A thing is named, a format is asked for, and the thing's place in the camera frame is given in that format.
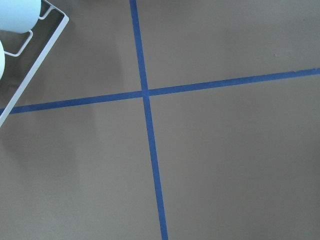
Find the light blue cup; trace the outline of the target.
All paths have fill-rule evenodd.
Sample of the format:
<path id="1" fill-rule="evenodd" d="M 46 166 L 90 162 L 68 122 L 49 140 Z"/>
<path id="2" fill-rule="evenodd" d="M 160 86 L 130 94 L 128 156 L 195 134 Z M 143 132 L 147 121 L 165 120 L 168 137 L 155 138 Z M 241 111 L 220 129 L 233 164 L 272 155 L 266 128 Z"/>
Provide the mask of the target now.
<path id="1" fill-rule="evenodd" d="M 40 0 L 1 0 L 0 29 L 18 34 L 31 30 L 41 13 Z"/>

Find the white cup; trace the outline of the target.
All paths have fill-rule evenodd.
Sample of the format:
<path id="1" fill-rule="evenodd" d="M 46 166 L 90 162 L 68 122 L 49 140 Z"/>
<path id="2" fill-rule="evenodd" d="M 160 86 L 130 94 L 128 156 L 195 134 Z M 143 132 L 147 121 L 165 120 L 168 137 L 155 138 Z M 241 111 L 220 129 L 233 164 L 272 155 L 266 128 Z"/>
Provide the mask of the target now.
<path id="1" fill-rule="evenodd" d="M 6 65 L 5 51 L 2 42 L 0 41 L 0 79 L 3 77 Z"/>

